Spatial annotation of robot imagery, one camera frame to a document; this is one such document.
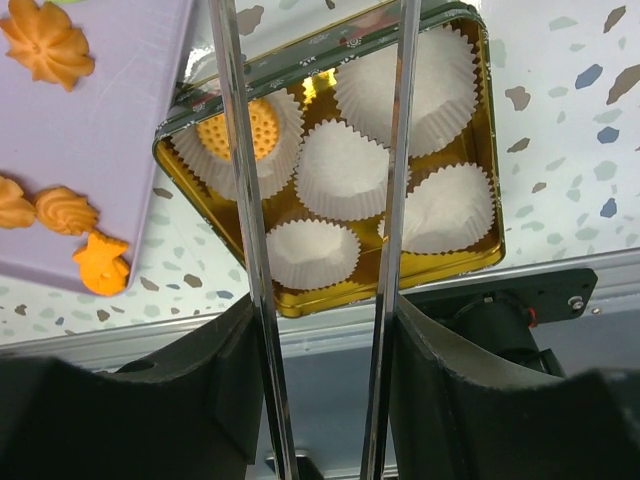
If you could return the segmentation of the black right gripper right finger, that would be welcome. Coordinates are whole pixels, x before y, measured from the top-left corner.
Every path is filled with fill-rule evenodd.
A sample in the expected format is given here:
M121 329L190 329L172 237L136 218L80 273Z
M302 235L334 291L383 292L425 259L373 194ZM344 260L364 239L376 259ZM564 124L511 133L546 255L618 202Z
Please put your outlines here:
M403 479L635 479L639 374L558 378L504 360L400 299L390 422Z

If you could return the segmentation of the metal tongs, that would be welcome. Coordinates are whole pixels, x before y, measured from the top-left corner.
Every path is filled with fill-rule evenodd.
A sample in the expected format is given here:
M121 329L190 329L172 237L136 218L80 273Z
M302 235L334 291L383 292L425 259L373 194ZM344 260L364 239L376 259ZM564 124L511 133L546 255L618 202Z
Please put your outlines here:
M381 478L385 466L392 333L399 290L409 121L414 94L420 11L421 4L418 1L404 1L401 4L385 230L376 294L368 407L360 467L363 479ZM237 208L253 317L260 323L261 354L266 362L263 384L266 388L265 401L275 454L275 473L280 479L297 479L300 474L291 427L234 2L211 2L210 18L237 190Z

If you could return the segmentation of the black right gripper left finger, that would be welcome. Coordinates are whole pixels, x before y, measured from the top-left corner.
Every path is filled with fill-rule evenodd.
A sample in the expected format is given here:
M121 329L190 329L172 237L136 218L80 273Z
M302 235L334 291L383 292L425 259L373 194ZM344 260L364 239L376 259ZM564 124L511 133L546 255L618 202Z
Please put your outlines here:
M1 360L5 479L241 479L263 389L253 308L224 314L113 373Z

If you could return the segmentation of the round orange biscuit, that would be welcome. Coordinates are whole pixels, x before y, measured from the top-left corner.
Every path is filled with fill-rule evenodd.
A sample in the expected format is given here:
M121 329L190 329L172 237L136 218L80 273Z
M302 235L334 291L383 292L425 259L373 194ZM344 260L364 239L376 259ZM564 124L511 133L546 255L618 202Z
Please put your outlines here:
M267 157L280 138L279 117L266 99L253 100L248 104L251 136L257 161ZM205 149L215 157L231 161L228 128L223 114L211 117L196 126L196 132Z

